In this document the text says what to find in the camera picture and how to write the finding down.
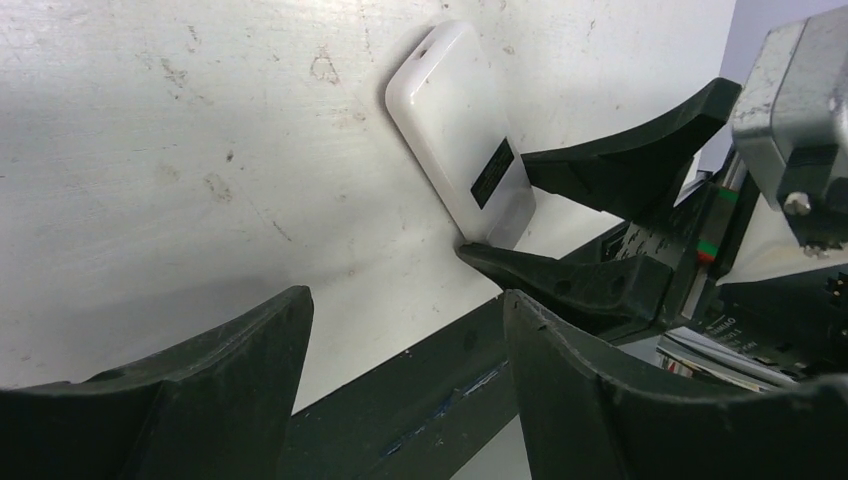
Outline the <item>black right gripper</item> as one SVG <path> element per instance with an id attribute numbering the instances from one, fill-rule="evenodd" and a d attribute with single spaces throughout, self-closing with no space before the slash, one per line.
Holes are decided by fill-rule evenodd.
<path id="1" fill-rule="evenodd" d="M 624 220 L 680 191 L 742 86 L 717 77 L 644 124 L 521 155 L 532 186 Z M 847 250 L 802 246 L 743 162 L 690 185 L 679 204 L 620 227 L 613 260 L 561 261 L 484 244 L 458 257 L 585 332 L 625 344 L 686 328 L 773 371 L 847 367 Z"/>

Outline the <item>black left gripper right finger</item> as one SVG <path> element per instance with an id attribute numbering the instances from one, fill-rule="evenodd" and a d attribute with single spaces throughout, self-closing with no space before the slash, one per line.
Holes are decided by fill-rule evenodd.
<path id="1" fill-rule="evenodd" d="M 847 379 L 766 393 L 643 362 L 529 296 L 504 330 L 536 479 L 843 479 Z"/>

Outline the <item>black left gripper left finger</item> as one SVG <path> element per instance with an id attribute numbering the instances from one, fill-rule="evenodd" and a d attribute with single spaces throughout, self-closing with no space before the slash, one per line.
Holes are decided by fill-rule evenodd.
<path id="1" fill-rule="evenodd" d="M 278 479 L 314 304 L 291 287 L 80 382 L 1 394 L 5 479 Z"/>

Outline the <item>white red remote control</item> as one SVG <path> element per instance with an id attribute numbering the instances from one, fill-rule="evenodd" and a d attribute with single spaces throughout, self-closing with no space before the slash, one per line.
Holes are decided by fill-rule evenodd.
<path id="1" fill-rule="evenodd" d="M 474 27 L 435 26 L 389 80 L 385 105 L 463 238 L 514 248 L 535 196 Z"/>

